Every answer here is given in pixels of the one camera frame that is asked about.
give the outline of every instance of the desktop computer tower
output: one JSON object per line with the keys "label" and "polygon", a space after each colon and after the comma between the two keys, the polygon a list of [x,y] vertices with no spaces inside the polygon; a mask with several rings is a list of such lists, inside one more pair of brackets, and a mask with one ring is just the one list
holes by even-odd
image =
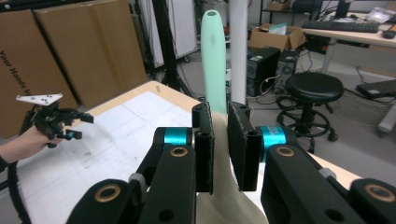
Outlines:
{"label": "desktop computer tower", "polygon": [[277,70],[275,84],[275,94],[285,94],[285,84],[289,77],[291,77],[296,70],[296,65],[298,58],[300,56],[300,51],[297,49],[287,49],[282,52],[279,56],[279,61],[277,63]]}
{"label": "desktop computer tower", "polygon": [[280,49],[268,46],[250,49],[247,56],[247,95],[258,96],[274,84],[274,79],[270,77],[276,75],[279,55]]}

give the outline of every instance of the gray floor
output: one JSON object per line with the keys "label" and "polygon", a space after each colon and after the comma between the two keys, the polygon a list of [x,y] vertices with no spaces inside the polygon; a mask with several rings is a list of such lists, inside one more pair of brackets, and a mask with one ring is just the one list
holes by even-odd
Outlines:
{"label": "gray floor", "polygon": [[[298,72],[308,69],[318,71],[321,68],[324,55],[307,51],[303,51],[301,55],[297,65]],[[201,54],[197,51],[191,54],[190,58],[190,63],[179,65],[179,74],[195,96],[200,97],[205,95]],[[343,81],[346,77],[354,77],[361,81],[355,66],[334,62],[331,69],[333,72],[341,73],[339,78]],[[364,71],[359,72],[367,81],[376,76]],[[346,82],[344,86],[354,90],[357,84],[360,83]],[[250,121],[254,126],[277,125],[276,116],[280,111],[277,105],[262,105],[256,102],[268,104],[273,103],[275,99],[271,92],[258,98],[247,98],[249,106],[253,109]],[[346,91],[340,100],[332,103],[333,114],[324,106],[317,108],[330,120],[339,138],[336,142],[328,141],[327,135],[316,138],[315,154],[361,177],[382,180],[396,186],[396,129],[383,136],[380,136],[377,130],[377,124],[390,106],[389,103],[368,101]],[[304,148],[309,148],[307,139],[299,138],[299,142]]]}

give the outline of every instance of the chair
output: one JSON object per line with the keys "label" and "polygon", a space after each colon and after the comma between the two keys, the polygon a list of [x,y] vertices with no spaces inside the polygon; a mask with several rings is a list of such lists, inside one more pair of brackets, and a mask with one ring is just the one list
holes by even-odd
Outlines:
{"label": "chair", "polygon": [[[314,137],[330,132],[328,140],[335,142],[335,133],[329,120],[320,112],[313,109],[315,105],[326,105],[332,114],[328,103],[338,100],[344,93],[341,81],[322,73],[304,72],[291,76],[285,84],[289,96],[279,97],[276,102],[282,111],[276,121],[282,126],[291,127],[297,137],[310,138],[309,152],[315,152]],[[285,105],[286,100],[292,100],[293,105]]]}

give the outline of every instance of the desk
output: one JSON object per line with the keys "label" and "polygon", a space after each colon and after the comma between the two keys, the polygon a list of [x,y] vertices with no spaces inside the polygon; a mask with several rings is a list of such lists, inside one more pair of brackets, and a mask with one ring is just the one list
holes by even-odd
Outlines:
{"label": "desk", "polygon": [[391,40],[385,39],[381,36],[381,31],[379,31],[376,34],[368,34],[368,33],[357,33],[357,32],[303,29],[303,32],[305,32],[308,35],[319,35],[319,36],[329,37],[331,39],[321,70],[324,73],[326,73],[329,69],[330,60],[332,58],[334,51],[334,45],[337,42],[337,40],[345,40],[345,41],[358,42],[362,44],[376,45],[376,46],[396,49],[396,38]]}
{"label": "desk", "polygon": [[[190,127],[191,108],[199,102],[158,82],[148,82],[89,111],[95,123],[76,123],[81,140],[63,141],[19,163],[21,192],[33,223],[65,223],[93,184],[116,178],[127,181],[146,156],[156,127]],[[338,175],[346,188],[359,178],[316,158]],[[260,208],[263,180],[247,196]]]}

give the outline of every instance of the white object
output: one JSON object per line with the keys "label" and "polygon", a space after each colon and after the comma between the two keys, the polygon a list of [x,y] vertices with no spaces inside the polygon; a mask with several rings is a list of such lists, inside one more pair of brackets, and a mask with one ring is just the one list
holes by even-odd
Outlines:
{"label": "white object", "polygon": [[378,125],[381,133],[390,133],[396,124],[396,105],[390,108],[388,114],[382,119]]}
{"label": "white object", "polygon": [[22,101],[34,105],[50,105],[57,100],[61,99],[63,95],[59,94],[49,94],[49,95],[33,95],[33,96],[17,96],[17,101]]}
{"label": "white object", "polygon": [[246,103],[248,55],[248,1],[230,1],[231,69],[233,85],[231,100]]}

